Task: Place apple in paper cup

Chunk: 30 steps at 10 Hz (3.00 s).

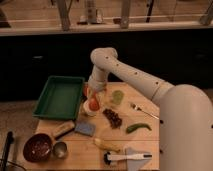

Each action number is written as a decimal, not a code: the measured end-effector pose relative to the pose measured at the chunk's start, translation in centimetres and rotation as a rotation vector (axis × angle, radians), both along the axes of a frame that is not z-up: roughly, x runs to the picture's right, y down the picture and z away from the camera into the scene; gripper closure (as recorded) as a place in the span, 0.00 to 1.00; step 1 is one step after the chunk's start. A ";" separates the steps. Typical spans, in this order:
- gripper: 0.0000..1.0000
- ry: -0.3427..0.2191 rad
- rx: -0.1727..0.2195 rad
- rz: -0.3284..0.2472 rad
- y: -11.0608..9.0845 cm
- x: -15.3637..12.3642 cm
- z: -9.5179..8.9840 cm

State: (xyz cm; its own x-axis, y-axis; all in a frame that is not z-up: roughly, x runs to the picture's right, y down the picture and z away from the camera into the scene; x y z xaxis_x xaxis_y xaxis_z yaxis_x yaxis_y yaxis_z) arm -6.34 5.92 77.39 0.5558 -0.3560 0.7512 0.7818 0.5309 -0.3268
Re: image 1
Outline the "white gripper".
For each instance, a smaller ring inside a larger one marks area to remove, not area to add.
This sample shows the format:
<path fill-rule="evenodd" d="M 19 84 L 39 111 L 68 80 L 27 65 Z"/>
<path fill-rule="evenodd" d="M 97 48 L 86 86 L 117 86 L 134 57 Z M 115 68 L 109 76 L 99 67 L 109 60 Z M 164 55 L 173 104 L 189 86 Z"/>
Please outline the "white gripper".
<path fill-rule="evenodd" d="M 89 80 L 88 80 L 88 86 L 95 92 L 101 92 L 106 88 L 107 85 L 107 80 L 103 79 L 103 80 L 97 80 L 94 76 L 90 75 L 89 76 Z M 84 86 L 84 90 L 83 93 L 86 97 L 88 97 L 88 86 L 85 85 Z M 97 93 L 93 94 L 93 97 L 95 98 L 95 100 L 100 103 L 100 99 Z"/>

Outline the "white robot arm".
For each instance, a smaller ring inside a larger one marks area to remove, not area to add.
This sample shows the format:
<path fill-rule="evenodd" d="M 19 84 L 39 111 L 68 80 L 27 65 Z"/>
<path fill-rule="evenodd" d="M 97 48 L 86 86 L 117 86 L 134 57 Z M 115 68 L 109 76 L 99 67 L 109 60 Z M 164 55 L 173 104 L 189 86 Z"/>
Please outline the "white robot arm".
<path fill-rule="evenodd" d="M 90 59 L 90 89 L 104 90 L 112 73 L 159 107 L 160 171 L 213 171 L 213 103 L 205 92 L 122 63 L 114 48 L 96 48 Z"/>

